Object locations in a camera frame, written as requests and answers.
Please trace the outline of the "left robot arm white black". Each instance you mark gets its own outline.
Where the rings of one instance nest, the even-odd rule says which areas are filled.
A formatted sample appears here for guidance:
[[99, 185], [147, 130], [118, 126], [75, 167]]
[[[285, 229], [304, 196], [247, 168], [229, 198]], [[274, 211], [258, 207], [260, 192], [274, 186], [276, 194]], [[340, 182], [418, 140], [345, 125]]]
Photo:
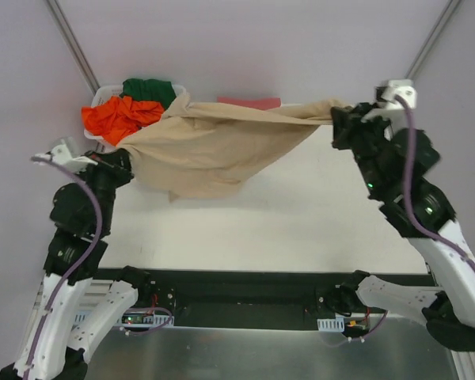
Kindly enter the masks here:
[[88, 290], [108, 245], [118, 188], [134, 175], [129, 153], [90, 151], [75, 156], [63, 144], [32, 162], [49, 165], [71, 182], [54, 195], [50, 220], [55, 233], [44, 262], [43, 291], [21, 354], [0, 370], [0, 379], [83, 379], [94, 352], [132, 306], [142, 308], [152, 290], [143, 276], [126, 268], [93, 312], [74, 325], [79, 303]]

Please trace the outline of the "beige t shirt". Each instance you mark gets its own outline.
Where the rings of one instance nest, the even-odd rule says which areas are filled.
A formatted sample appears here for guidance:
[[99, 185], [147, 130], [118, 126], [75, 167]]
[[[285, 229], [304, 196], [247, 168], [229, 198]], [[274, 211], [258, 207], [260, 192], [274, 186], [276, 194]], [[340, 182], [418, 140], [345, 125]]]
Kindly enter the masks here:
[[260, 110], [176, 97], [157, 123], [122, 139], [141, 183], [170, 201], [232, 196], [319, 127], [329, 126], [336, 99]]

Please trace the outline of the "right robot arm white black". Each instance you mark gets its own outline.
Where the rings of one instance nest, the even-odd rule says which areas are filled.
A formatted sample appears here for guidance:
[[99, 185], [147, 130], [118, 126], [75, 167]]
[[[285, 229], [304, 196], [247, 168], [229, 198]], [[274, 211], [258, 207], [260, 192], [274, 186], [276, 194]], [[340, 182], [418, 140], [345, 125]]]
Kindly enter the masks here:
[[399, 314], [425, 327], [443, 347], [475, 352], [475, 258], [447, 197], [426, 178], [439, 153], [412, 126], [411, 116], [387, 137], [393, 121], [373, 104], [334, 107], [330, 113], [332, 146], [352, 152], [370, 199], [423, 257], [435, 285], [402, 286], [356, 271], [325, 296], [325, 306], [344, 316], [363, 307]]

